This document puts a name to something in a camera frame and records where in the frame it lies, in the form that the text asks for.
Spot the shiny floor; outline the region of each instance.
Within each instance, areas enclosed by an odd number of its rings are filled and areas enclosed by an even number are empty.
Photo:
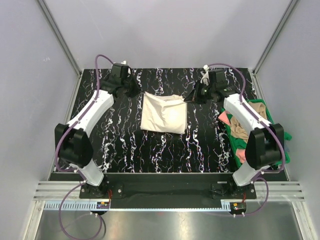
[[[258,203],[248,203],[252,212]],[[94,216],[75,219],[87,212],[63,211],[67,232],[78,239],[92,237],[99,228]],[[229,217],[217,212],[114,212],[103,215],[103,227],[97,240],[302,240],[290,203],[268,202],[253,216]],[[45,210],[36,240],[67,240],[60,229],[58,212]]]

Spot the green basket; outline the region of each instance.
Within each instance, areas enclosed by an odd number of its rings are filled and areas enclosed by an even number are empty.
[[[248,100],[247,102],[251,102],[251,103],[263,103],[266,107],[265,107],[265,111],[266,111],[266,117],[267,119],[272,123],[274,124],[274,121],[270,115],[270,112],[267,108],[267,105],[265,103],[265,101],[263,101],[262,99],[253,99],[253,100]],[[225,125],[225,128],[226,128],[226,132],[228,134],[228,137],[229,137],[229,140],[230,140],[230,144],[231,144],[231,148],[232,148],[232,151],[233,151],[233,155],[234,155],[234,159],[235,159],[235,162],[236,162],[236,166],[238,168],[241,167],[242,163],[240,162],[240,159],[236,156],[236,151],[237,151],[237,147],[236,147],[236,141],[238,140],[238,138],[235,138],[234,136],[231,136],[231,129],[230,127],[227,125],[227,124],[224,124]],[[291,136],[290,134],[288,133],[284,133],[284,139],[285,140],[290,140],[291,139]],[[247,146],[247,144],[243,141],[243,143],[241,144],[241,146]],[[288,164],[290,162],[290,157],[288,155],[288,153],[285,151],[285,163]],[[276,164],[276,166],[278,165],[281,165],[282,164],[282,161],[278,161]]]

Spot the pink cloth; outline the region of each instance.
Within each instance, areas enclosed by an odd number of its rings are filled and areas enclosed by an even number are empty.
[[[246,150],[245,149],[237,149],[235,151],[235,155],[240,159],[240,162],[243,164],[246,161]]]
[[[227,111],[224,111],[223,113],[221,113],[221,114],[218,116],[218,119],[219,119],[221,122],[223,122],[223,123],[227,124],[228,126],[230,126],[230,121],[229,121],[229,118],[228,118],[226,112],[227,112]]]

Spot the green plastic crate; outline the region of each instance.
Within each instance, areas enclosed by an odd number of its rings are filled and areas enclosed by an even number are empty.
[[[263,101],[262,99],[253,99],[253,100],[248,100],[247,102],[251,102],[251,103],[263,103],[265,106],[266,103],[265,101]],[[270,115],[270,112],[268,110],[267,107],[265,107],[265,111],[266,111],[266,117],[268,118],[268,120],[274,124],[274,121]],[[236,162],[236,165],[238,168],[241,167],[242,163],[240,162],[240,159],[236,156],[236,151],[237,151],[237,148],[236,148],[236,143],[235,143],[235,140],[236,138],[234,136],[231,136],[231,129],[230,127],[227,125],[227,124],[224,124],[225,125],[225,128],[226,128],[226,132],[228,134],[228,137],[229,137],[229,140],[230,140],[230,144],[231,144],[231,148],[232,148],[232,151],[233,151],[233,155],[234,155],[234,159],[235,159],[235,162]],[[291,139],[291,136],[288,134],[288,133],[285,133],[285,140],[289,140]],[[285,163],[288,164],[290,162],[290,157],[288,155],[288,153],[285,151]],[[281,165],[282,164],[282,161],[278,161],[275,165],[278,166],[278,165]]]

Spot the green laundry basket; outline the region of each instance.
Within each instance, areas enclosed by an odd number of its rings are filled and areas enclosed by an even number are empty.
[[[270,112],[267,108],[267,105],[265,103],[265,101],[263,101],[262,99],[253,99],[253,100],[248,100],[247,102],[251,102],[251,103],[263,103],[266,107],[265,107],[265,110],[266,110],[266,117],[267,119],[272,123],[274,124],[274,121],[270,115]],[[227,117],[228,119],[230,120],[231,117],[232,117],[232,114],[227,114]],[[231,148],[232,148],[232,151],[233,151],[233,154],[234,154],[234,159],[235,159],[235,162],[236,162],[236,166],[238,168],[241,167],[242,163],[240,162],[240,159],[236,156],[236,151],[237,149],[246,149],[246,142],[243,140],[243,139],[240,139],[240,138],[236,138],[234,136],[231,136],[231,129],[230,127],[227,125],[227,124],[224,124],[225,125],[225,128],[226,128],[226,132],[227,132],[227,135],[229,137],[229,140],[230,140],[230,144],[231,144]],[[291,135],[287,132],[284,133],[284,140],[291,140]],[[285,163],[288,164],[290,162],[290,157],[288,155],[288,153],[285,151]],[[281,165],[282,164],[282,161],[278,161],[275,165],[278,166],[278,165]]]

